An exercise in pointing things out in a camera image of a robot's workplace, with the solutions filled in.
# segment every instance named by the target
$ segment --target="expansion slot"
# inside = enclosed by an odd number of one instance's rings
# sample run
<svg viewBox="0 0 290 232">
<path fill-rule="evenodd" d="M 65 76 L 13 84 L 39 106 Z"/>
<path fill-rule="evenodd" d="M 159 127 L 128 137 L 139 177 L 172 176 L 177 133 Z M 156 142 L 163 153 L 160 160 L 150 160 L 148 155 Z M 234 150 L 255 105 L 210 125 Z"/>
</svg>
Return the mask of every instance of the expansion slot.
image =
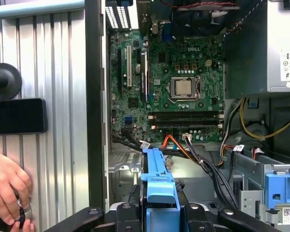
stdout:
<svg viewBox="0 0 290 232">
<path fill-rule="evenodd" d="M 121 48 L 117 49 L 117 87 L 119 94 L 122 93 L 122 70 Z"/>
<path fill-rule="evenodd" d="M 132 87 L 132 47 L 127 46 L 127 87 Z"/>
<path fill-rule="evenodd" d="M 147 52 L 141 53 L 141 99 L 143 102 L 148 101 L 148 61 Z"/>
</svg>

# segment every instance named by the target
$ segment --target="green circuit board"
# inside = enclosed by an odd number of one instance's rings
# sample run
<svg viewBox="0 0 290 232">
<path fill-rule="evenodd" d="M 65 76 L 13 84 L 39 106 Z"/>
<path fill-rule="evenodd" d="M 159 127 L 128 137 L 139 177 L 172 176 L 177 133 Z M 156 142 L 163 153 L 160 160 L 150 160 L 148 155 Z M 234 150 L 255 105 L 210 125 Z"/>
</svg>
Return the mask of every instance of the green circuit board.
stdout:
<svg viewBox="0 0 290 232">
<path fill-rule="evenodd" d="M 181 134 L 191 134 L 195 143 L 220 141 L 222 131 L 217 126 L 153 130 L 148 123 L 148 112 L 223 111 L 222 37 L 218 35 L 163 42 L 160 36 L 156 36 L 149 37 L 146 41 L 149 55 L 149 95 L 145 102 L 141 97 L 139 58 L 145 46 L 144 38 L 138 31 L 118 32 L 111 36 L 112 132 L 120 135 L 121 129 L 125 127 L 125 119 L 129 118 L 132 120 L 132 135 L 136 140 L 160 143 L 165 133 L 176 132 L 179 139 Z M 129 87 L 127 46 L 132 49 L 132 78 Z M 198 87 L 193 93 L 188 93 L 191 98 L 182 100 L 171 97 L 172 78 L 196 80 Z M 185 87 L 183 81 L 178 91 L 187 94 Z"/>
</svg>

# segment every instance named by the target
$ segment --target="motherboard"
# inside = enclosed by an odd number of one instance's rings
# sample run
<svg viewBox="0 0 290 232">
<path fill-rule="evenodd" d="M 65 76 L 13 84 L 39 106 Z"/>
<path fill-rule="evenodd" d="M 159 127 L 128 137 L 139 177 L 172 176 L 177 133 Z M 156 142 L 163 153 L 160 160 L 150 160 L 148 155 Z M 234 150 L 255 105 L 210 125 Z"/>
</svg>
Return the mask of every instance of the motherboard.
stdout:
<svg viewBox="0 0 290 232">
<path fill-rule="evenodd" d="M 163 40 L 136 30 L 110 37 L 112 133 L 161 143 L 171 133 L 194 143 L 221 141 L 221 35 Z"/>
</svg>

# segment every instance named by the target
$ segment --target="blue latch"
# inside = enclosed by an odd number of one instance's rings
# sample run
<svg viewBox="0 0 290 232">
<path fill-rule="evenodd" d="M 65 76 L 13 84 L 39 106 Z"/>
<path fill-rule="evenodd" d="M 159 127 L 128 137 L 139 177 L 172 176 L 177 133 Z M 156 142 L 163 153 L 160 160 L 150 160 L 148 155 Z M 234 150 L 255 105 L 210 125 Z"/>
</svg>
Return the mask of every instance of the blue latch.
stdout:
<svg viewBox="0 0 290 232">
<path fill-rule="evenodd" d="M 179 232 L 180 205 L 175 180 L 165 167 L 165 158 L 158 148 L 144 149 L 148 173 L 141 174 L 147 182 L 146 232 Z"/>
<path fill-rule="evenodd" d="M 277 204 L 290 203 L 290 174 L 265 175 L 265 205 L 275 208 Z"/>
<path fill-rule="evenodd" d="M 141 180 L 147 181 L 147 202 L 174 204 L 174 179 L 165 168 L 162 152 L 157 148 L 143 152 L 148 160 L 148 173 L 141 174 Z"/>
</svg>

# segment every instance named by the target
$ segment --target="black knob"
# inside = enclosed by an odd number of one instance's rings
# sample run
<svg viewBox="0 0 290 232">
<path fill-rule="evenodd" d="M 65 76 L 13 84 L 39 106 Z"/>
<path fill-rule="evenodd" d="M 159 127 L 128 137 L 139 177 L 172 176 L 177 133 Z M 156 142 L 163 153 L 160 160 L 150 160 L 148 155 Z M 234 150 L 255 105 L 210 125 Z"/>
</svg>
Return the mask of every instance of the black knob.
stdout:
<svg viewBox="0 0 290 232">
<path fill-rule="evenodd" d="M 12 65 L 0 63 L 0 100 L 14 98 L 21 90 L 22 79 Z"/>
<path fill-rule="evenodd" d="M 25 220 L 30 218 L 31 209 L 29 208 L 26 212 L 21 206 L 19 206 L 19 214 L 20 214 L 20 218 L 19 218 L 20 226 L 19 226 L 19 228 L 21 229 L 21 228 L 23 228 Z M 5 224 L 5 222 L 0 218 L 0 232 L 10 232 L 11 228 L 12 228 L 12 226 Z"/>
</svg>

